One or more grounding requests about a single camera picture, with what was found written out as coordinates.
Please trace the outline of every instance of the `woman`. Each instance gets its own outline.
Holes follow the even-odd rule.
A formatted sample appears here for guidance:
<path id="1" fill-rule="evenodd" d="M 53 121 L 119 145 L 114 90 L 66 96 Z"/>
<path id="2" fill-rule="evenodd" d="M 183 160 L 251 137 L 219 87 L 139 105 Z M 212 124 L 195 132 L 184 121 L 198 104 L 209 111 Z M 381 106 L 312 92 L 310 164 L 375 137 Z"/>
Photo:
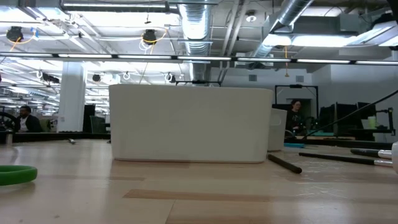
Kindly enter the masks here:
<path id="1" fill-rule="evenodd" d="M 302 117 L 299 113 L 301 102 L 299 100 L 292 100 L 291 104 L 292 109 L 287 111 L 286 130 L 295 131 L 297 133 L 300 131 L 300 123 L 302 122 Z"/>

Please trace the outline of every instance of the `white container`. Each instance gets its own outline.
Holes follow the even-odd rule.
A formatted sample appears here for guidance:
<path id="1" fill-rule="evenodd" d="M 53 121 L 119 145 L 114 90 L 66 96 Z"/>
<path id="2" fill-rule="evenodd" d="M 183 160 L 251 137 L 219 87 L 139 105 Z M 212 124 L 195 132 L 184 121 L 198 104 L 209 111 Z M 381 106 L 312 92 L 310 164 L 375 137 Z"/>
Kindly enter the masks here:
<path id="1" fill-rule="evenodd" d="M 286 129 L 286 110 L 271 109 L 269 120 L 268 152 L 281 151 L 284 148 Z"/>
<path id="2" fill-rule="evenodd" d="M 109 87 L 119 160 L 263 162 L 272 91 L 202 86 Z"/>

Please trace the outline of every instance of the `white wall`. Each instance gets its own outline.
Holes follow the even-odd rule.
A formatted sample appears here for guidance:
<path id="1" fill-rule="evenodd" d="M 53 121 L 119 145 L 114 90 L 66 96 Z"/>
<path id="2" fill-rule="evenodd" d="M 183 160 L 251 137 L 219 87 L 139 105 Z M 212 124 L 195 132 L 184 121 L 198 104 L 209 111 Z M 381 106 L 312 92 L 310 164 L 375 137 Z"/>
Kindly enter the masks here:
<path id="1" fill-rule="evenodd" d="M 327 65 L 313 73 L 313 84 L 320 89 L 320 106 L 333 103 L 372 103 L 398 89 L 398 72 L 392 66 Z M 394 126 L 398 127 L 398 95 L 376 105 L 377 110 L 393 107 Z M 388 126 L 387 114 L 379 113 L 377 122 Z M 398 141 L 397 137 L 378 134 L 377 141 Z"/>
<path id="2" fill-rule="evenodd" d="M 216 81 L 220 70 L 218 68 L 211 69 L 211 80 Z M 243 68 L 230 68 L 225 76 L 223 86 L 227 87 L 245 87 L 245 88 L 266 88 L 274 91 L 275 85 L 312 85 L 312 74 L 307 73 L 305 69 L 289 69 L 289 77 L 286 77 L 286 70 L 280 69 L 275 70 L 246 70 Z M 249 81 L 249 75 L 257 75 L 256 82 Z M 304 82 L 297 83 L 296 75 L 303 75 Z M 306 88 L 302 89 L 291 89 L 286 87 L 278 88 L 278 103 L 286 104 L 290 103 L 291 99 L 310 99 L 312 100 L 312 114 L 316 115 L 316 104 L 315 104 L 315 90 L 310 88 L 308 91 Z"/>

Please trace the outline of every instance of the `table surface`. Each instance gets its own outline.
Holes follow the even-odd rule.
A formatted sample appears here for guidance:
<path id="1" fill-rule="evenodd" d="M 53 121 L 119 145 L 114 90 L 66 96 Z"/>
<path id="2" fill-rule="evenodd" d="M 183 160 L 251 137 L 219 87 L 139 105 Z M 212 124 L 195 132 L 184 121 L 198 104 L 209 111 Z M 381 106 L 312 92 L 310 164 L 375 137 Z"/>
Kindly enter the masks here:
<path id="1" fill-rule="evenodd" d="M 303 169 L 262 164 L 114 161 L 106 140 L 0 147 L 0 164 L 36 166 L 37 180 L 0 187 L 0 223 L 398 223 L 389 167 L 273 153 Z"/>

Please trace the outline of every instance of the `man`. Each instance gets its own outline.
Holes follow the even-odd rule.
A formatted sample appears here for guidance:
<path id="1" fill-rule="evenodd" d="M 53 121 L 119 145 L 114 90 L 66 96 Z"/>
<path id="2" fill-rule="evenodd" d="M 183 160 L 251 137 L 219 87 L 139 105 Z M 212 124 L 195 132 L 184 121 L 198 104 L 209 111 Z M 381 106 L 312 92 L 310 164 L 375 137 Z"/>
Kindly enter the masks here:
<path id="1" fill-rule="evenodd" d="M 31 112 L 32 109 L 28 106 L 21 106 L 21 108 L 19 108 L 20 116 L 17 118 L 19 120 L 19 124 L 21 125 L 19 132 L 34 133 L 43 131 L 39 119 L 30 115 Z"/>

